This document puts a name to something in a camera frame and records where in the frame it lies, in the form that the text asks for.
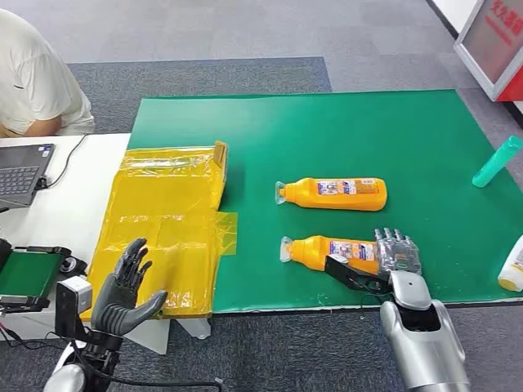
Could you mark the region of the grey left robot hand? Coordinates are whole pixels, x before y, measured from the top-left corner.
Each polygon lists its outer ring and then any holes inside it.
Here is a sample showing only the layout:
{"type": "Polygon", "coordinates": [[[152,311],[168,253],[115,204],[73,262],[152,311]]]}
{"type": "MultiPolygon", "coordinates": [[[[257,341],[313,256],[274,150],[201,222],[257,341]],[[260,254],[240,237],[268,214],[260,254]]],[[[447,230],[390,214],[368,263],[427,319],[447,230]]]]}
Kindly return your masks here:
{"type": "Polygon", "coordinates": [[[91,314],[91,328],[125,336],[160,311],[167,292],[159,290],[149,301],[137,306],[137,294],[152,261],[142,260],[148,253],[145,238],[136,238],[118,260],[113,272],[108,274],[97,295],[91,314]]]}

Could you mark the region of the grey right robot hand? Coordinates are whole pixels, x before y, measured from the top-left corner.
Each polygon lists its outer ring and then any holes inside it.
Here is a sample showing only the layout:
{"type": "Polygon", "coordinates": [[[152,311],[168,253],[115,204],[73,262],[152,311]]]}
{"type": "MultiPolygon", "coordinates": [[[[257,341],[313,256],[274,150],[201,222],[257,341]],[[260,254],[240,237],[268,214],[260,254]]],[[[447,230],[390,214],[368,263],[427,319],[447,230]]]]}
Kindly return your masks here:
{"type": "Polygon", "coordinates": [[[375,229],[374,235],[377,275],[392,286],[395,301],[408,310],[428,310],[432,299],[422,276],[417,245],[398,229],[375,229]]]}

